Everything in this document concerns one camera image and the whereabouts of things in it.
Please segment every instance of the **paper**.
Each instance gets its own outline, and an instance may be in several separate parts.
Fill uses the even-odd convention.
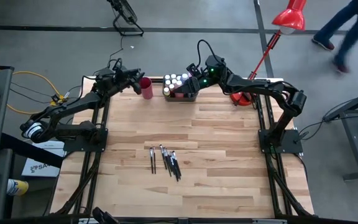
[[[63,151],[64,142],[61,141],[47,141],[43,143],[33,143],[33,146],[52,152],[60,157],[63,157],[66,152]],[[57,177],[59,168],[37,162],[33,159],[27,158],[22,175],[32,177]]]

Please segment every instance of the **yellow cable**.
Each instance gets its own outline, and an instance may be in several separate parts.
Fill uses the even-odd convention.
[[[55,92],[60,96],[59,94],[59,91],[57,91],[57,89],[55,88],[55,86],[52,84],[52,82],[49,81],[49,79],[45,78],[43,75],[40,75],[38,73],[35,73],[35,72],[28,72],[28,71],[19,71],[19,72],[14,72],[13,75],[16,75],[16,74],[31,74],[31,75],[36,75],[40,78],[43,78],[45,81],[47,81],[49,83],[49,85],[53,88],[53,90],[55,90]],[[32,115],[32,114],[35,114],[35,113],[39,113],[39,112],[26,112],[26,111],[20,111],[20,110],[17,110],[15,108],[13,108],[11,105],[7,104],[6,105],[9,109],[17,112],[17,113],[21,113],[21,114],[28,114],[28,115]]]

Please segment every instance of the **shoe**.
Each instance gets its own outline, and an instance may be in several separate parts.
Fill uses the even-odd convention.
[[[311,41],[312,41],[312,43],[322,47],[324,50],[332,51],[335,49],[335,46],[333,43],[331,43],[331,41],[328,41],[328,43],[323,44],[322,42],[317,41],[314,37],[311,39]]]
[[[333,60],[333,65],[335,66],[335,70],[339,73],[349,73],[349,68],[343,63],[337,63],[335,59]]]

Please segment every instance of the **red lamp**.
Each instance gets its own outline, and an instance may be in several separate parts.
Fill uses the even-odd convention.
[[[305,18],[303,17],[302,10],[306,4],[306,0],[290,0],[287,9],[281,12],[274,20],[273,24],[280,26],[280,30],[274,33],[272,38],[267,44],[266,51],[262,59],[260,59],[255,70],[251,72],[248,79],[252,80],[256,77],[257,71],[265,60],[270,50],[274,48],[279,40],[281,33],[291,34],[294,30],[305,30]],[[237,106],[248,106],[252,103],[252,96],[249,93],[234,93],[230,95],[230,99]]]
[[[290,0],[287,9],[276,16],[273,24],[296,30],[305,30],[305,18],[302,13],[305,4],[306,0]]]

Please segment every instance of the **blue jeans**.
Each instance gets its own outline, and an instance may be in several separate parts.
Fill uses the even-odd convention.
[[[322,44],[329,43],[334,33],[349,19],[357,15],[357,22],[347,32],[345,39],[335,56],[335,62],[344,65],[348,51],[358,41],[358,0],[352,0],[345,8],[340,10],[315,36],[314,39]]]

